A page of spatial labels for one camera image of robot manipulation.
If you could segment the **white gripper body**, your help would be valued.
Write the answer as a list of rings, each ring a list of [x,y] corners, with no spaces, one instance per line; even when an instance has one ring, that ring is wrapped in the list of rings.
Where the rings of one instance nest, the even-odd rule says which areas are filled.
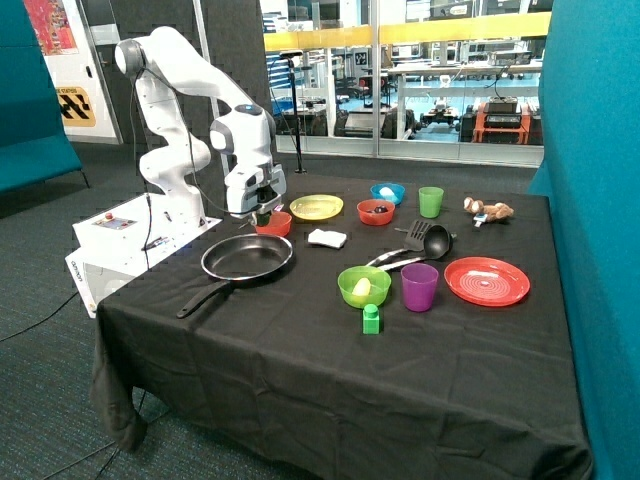
[[[233,215],[266,213],[286,193],[286,178],[281,165],[237,164],[225,177],[228,211]]]

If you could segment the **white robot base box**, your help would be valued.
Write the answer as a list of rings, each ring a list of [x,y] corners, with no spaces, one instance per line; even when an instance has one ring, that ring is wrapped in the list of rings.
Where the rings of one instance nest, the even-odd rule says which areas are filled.
[[[73,225],[79,248],[67,268],[87,314],[100,301],[219,224],[181,217],[163,194],[142,194]]]

